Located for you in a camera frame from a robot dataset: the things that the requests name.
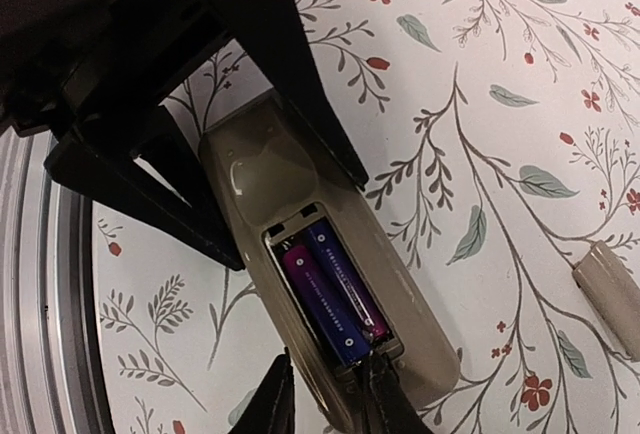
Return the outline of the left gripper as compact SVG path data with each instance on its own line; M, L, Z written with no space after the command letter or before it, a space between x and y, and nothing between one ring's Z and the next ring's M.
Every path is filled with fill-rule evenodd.
M280 0L1 0L1 126L130 125L229 40L280 83Z

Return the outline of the beige battery cover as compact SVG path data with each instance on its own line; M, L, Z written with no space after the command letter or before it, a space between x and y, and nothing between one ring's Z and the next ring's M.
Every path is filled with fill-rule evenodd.
M639 361L639 286L620 258L597 241L572 277L633 362Z

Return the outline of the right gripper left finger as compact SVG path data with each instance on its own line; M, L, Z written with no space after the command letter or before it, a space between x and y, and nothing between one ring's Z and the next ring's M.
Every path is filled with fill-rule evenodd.
M295 381L287 348L272 362L233 434L294 434Z

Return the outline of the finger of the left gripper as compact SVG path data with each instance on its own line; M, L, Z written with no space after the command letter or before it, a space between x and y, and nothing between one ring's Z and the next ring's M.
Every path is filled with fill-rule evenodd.
M60 185L159 229L231 270L244 263L204 169L169 111L74 122L44 166Z
M369 175L325 93L295 0L237 0L236 39L362 189Z

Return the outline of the purple battery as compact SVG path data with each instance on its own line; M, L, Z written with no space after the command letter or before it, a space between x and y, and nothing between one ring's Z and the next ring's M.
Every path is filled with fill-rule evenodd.
M364 359L370 353L369 341L310 251L304 245L292 245L283 253L281 263L316 335L339 363L348 367Z
M303 237L368 339L374 345L390 339L391 328L331 224L326 219L314 222Z

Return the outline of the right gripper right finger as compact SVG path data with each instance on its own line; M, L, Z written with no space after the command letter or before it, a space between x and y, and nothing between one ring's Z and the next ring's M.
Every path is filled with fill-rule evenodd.
M402 390L386 356L371 351L361 363L362 391L357 433L426 434L428 427Z

